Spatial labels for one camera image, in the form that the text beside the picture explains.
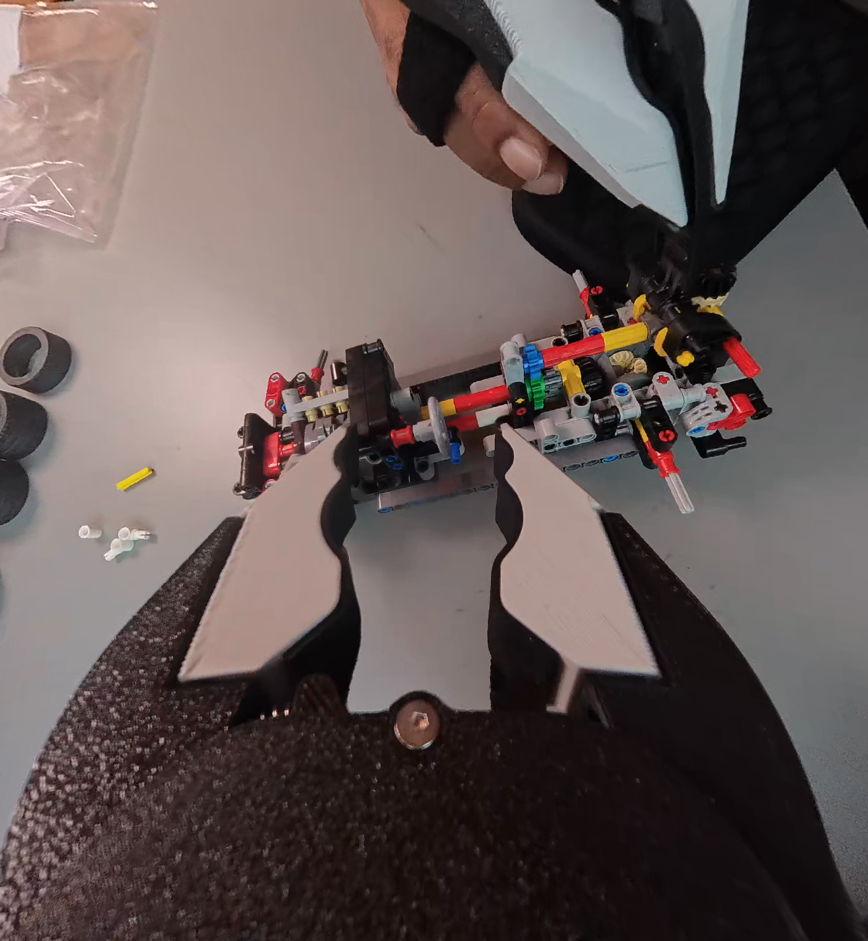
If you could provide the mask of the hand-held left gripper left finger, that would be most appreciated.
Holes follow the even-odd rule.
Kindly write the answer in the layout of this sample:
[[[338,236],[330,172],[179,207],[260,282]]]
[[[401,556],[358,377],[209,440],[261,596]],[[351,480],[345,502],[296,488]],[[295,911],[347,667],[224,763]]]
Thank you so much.
[[[346,712],[361,641],[345,548],[356,468],[357,432],[346,425],[253,502],[182,660],[182,685],[245,681],[238,712],[289,712],[308,698]]]

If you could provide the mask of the clear plastic bag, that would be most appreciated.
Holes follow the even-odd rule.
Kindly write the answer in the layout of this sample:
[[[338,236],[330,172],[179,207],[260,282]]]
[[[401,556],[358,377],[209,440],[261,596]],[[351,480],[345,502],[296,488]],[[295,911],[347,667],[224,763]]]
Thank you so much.
[[[155,2],[0,2],[0,250],[18,223],[109,239],[158,19]]]

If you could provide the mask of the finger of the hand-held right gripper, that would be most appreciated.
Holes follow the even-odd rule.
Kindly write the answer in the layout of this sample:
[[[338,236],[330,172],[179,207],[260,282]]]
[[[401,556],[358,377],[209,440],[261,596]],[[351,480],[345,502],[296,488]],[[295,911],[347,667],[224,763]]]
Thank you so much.
[[[688,221],[675,137],[628,68],[622,27],[594,1],[488,1],[511,50],[507,103],[628,207]]]
[[[714,199],[728,188],[744,65],[749,1],[691,1],[704,44],[703,87],[710,110]]]

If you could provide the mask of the grey desk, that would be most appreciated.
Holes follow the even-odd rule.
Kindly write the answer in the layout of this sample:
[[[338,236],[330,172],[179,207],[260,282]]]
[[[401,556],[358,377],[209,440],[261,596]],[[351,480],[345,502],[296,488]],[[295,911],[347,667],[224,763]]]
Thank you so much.
[[[232,440],[270,371],[380,338],[420,377],[580,310],[508,194],[408,130],[357,2],[160,7],[109,244],[14,226],[0,253],[0,346],[39,325],[75,356],[43,397],[25,509],[0,527],[0,849],[91,665],[244,508]],[[772,416],[724,458],[676,450],[695,512],[638,460],[573,480],[746,655],[868,910],[868,231],[840,180],[745,261],[724,309]],[[105,561],[122,527],[152,538]]]

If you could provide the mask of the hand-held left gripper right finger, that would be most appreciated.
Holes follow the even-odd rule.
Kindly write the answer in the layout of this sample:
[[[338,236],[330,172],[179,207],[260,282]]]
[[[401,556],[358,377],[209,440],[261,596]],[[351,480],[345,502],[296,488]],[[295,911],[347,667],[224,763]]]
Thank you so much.
[[[543,712],[569,712],[588,674],[659,677],[601,505],[508,424],[493,464],[505,545],[488,636],[501,674]]]

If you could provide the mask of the toy car chassis model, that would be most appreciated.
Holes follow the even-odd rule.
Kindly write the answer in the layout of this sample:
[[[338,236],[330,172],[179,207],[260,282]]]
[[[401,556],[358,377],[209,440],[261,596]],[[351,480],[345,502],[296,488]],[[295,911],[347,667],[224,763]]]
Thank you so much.
[[[687,297],[652,278],[612,291],[572,274],[582,317],[542,338],[518,333],[492,361],[424,381],[396,375],[381,339],[319,354],[308,371],[273,371],[266,416],[237,431],[233,493],[254,500],[336,431],[353,427],[354,500],[381,513],[494,488],[498,430],[509,425],[560,470],[637,457],[694,505],[675,462],[680,441],[709,459],[746,445],[771,415],[761,367],[722,312],[733,278]]]

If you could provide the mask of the person's right hand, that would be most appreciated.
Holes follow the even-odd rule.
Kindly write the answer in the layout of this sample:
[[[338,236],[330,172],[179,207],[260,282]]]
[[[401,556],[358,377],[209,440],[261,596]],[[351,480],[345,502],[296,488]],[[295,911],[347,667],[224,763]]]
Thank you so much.
[[[510,190],[561,193],[566,157],[504,100],[475,55],[399,1],[362,1],[386,78],[411,129]]]

